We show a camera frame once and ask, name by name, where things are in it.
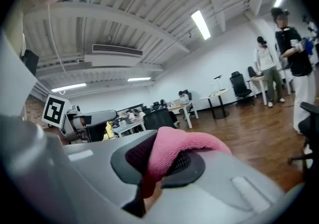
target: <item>white pants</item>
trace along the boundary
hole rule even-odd
[[[310,114],[300,107],[301,102],[315,104],[316,100],[316,82],[315,72],[312,71],[307,76],[296,76],[295,85],[295,106],[294,106],[294,129],[299,131],[298,124],[307,118]]]

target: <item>desk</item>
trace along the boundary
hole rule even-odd
[[[288,81],[288,77],[284,71],[285,77],[286,77],[286,87],[287,87],[287,91],[288,91],[288,95],[291,94],[291,89],[290,89],[290,85],[289,85],[289,81]],[[251,81],[253,82],[259,82],[260,84],[260,88],[261,88],[261,93],[263,95],[263,100],[264,100],[264,105],[267,105],[267,99],[266,99],[266,92],[265,92],[265,86],[264,86],[264,80],[265,80],[265,76],[254,76],[250,78]],[[255,90],[252,89],[253,93],[254,93],[254,97],[256,97],[256,93]]]
[[[134,122],[133,124],[128,124],[127,126],[119,126],[119,127],[113,128],[112,131],[117,133],[117,134],[119,134],[119,137],[123,137],[122,133],[125,132],[125,131],[128,131],[128,130],[130,130],[131,133],[134,134],[133,128],[138,126],[138,125],[141,125],[142,129],[144,131],[146,131],[143,120]]]
[[[189,128],[193,128],[193,126],[191,125],[191,122],[190,122],[190,118],[189,118],[189,114],[188,114],[188,111],[186,109],[186,107],[188,107],[189,105],[193,105],[193,109],[194,109],[194,113],[195,113],[195,116],[196,118],[198,118],[198,114],[197,114],[197,110],[195,108],[195,105],[194,105],[194,102],[193,101],[190,101],[188,104],[186,105],[178,105],[178,106],[172,106],[172,107],[169,107],[167,108],[169,111],[172,111],[172,110],[179,110],[179,109],[184,109],[184,113],[185,113],[185,118],[187,120],[187,124],[188,124],[188,127]]]
[[[211,112],[213,113],[213,118],[214,119],[222,119],[222,118],[226,118],[226,117],[229,116],[229,112],[225,111],[223,100],[221,99],[221,95],[225,94],[228,91],[229,91],[229,89],[221,90],[221,91],[218,91],[218,92],[216,92],[214,94],[211,94],[211,95],[209,95],[207,97],[201,98],[202,100],[208,99],[208,102],[209,102],[209,105],[210,105],[210,109],[211,109]],[[218,99],[219,99],[220,107],[221,107],[223,115],[221,115],[220,113],[217,113],[217,115],[216,115],[215,112],[214,112],[214,108],[213,108],[213,105],[211,104],[210,99],[215,98],[215,97],[218,97]]]

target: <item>air conditioner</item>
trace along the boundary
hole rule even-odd
[[[143,52],[115,45],[93,44],[92,54],[85,54],[84,61],[92,66],[129,66],[139,63]]]

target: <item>pink towel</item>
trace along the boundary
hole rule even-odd
[[[202,148],[231,154],[226,144],[213,135],[160,127],[143,177],[143,197],[148,198],[153,194],[155,183],[165,176],[180,151]]]

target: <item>olive pants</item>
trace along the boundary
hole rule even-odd
[[[282,80],[279,72],[277,71],[277,68],[275,66],[271,67],[267,70],[264,70],[263,73],[267,82],[269,101],[272,102],[275,98],[273,82],[276,83],[277,99],[279,100],[280,98],[282,98]]]

